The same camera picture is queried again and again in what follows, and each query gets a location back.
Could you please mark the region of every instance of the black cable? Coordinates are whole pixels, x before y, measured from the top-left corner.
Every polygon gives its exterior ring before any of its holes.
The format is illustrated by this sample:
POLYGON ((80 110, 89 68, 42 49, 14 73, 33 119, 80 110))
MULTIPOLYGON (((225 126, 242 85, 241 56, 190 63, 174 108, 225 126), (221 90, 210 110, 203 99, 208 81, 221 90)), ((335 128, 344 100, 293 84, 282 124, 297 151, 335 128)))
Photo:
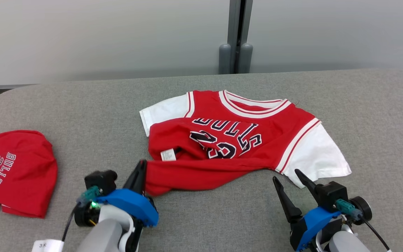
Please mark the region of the black cable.
POLYGON ((63 231, 62 242, 66 238, 66 233, 68 232, 69 225, 71 224, 72 217, 74 216, 75 210, 79 207, 80 203, 77 203, 76 206, 72 209, 71 213, 69 214, 68 222, 66 223, 66 227, 63 231))
POLYGON ((387 251, 389 251, 390 248, 388 247, 387 243, 382 239, 382 236, 380 236, 380 234, 377 233, 377 231, 373 228, 373 226, 372 226, 368 221, 366 221, 366 220, 363 218, 363 216, 362 216, 361 214, 359 214, 359 215, 357 215, 357 216, 365 222, 365 224, 369 227, 369 229, 371 229, 371 231, 377 236, 377 238, 379 238, 379 240, 380 240, 380 241, 382 242, 382 244, 385 246, 385 248, 387 249, 387 251))

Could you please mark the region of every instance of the gray table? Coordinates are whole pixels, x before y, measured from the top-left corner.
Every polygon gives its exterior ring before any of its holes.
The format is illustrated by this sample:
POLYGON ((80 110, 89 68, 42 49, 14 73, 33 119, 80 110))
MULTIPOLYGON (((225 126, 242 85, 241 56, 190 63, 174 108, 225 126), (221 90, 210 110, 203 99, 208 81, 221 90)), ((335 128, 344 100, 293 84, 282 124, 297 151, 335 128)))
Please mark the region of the gray table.
MULTIPOLYGON (((138 111, 194 89, 287 98, 320 118, 352 169, 350 176, 334 180, 371 204, 371 223, 393 251, 403 251, 403 71, 344 70, 88 81, 1 94, 0 132, 45 134, 54 145, 59 174, 46 219, 0 211, 0 252, 30 251, 37 239, 59 239, 85 189, 85 175, 113 169, 122 185, 139 159, 150 158, 138 111)), ((216 190, 172 191, 156 198, 160 222, 144 231, 140 251, 292 251, 271 180, 275 174, 256 171, 216 190)), ((307 189, 277 176, 303 212, 315 207, 307 189)), ((64 251, 76 249, 89 231, 73 224, 64 251)), ((371 250, 384 251, 366 226, 356 231, 371 250)))

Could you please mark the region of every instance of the robotic arm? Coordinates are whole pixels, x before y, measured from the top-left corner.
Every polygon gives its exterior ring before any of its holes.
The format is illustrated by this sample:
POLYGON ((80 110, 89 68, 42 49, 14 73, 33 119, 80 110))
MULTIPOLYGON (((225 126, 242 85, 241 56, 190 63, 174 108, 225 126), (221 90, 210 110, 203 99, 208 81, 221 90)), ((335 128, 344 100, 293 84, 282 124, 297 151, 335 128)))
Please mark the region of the robotic arm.
POLYGON ((137 252, 142 228, 158 224, 152 198, 145 196, 147 162, 140 161, 122 189, 115 189, 114 171, 94 172, 85 177, 87 189, 102 194, 74 211, 78 226, 94 226, 77 252, 137 252))
POLYGON ((369 252, 356 237, 352 225, 366 223, 390 251, 385 241, 368 223, 372 212, 369 204, 360 196, 348 199, 346 187, 331 181, 316 185, 300 170, 296 175, 305 185, 318 207, 304 216, 284 192, 281 182, 273 177, 287 221, 290 223, 290 244, 295 251, 310 249, 312 252, 369 252))

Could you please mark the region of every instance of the white cable label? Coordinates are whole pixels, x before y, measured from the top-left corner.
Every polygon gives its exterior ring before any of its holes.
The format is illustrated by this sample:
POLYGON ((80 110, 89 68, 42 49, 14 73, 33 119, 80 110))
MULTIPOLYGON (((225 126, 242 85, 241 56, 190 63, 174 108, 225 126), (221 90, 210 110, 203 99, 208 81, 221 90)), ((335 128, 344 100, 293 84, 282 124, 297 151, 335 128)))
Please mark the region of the white cable label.
POLYGON ((176 156, 175 156, 175 152, 173 151, 173 149, 169 149, 169 150, 165 150, 165 151, 161 152, 161 160, 162 161, 175 161, 176 156))
POLYGON ((34 242, 32 252, 62 252, 64 242, 60 240, 47 239, 34 242))

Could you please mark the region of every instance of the folded red shirt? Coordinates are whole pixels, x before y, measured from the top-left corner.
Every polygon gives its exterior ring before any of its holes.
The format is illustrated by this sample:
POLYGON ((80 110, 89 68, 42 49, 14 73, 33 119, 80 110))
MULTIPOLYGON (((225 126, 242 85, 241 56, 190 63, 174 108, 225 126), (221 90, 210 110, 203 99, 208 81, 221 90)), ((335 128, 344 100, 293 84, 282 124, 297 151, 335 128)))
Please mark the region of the folded red shirt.
POLYGON ((57 181, 52 145, 38 131, 0 133, 2 211, 44 218, 57 181))

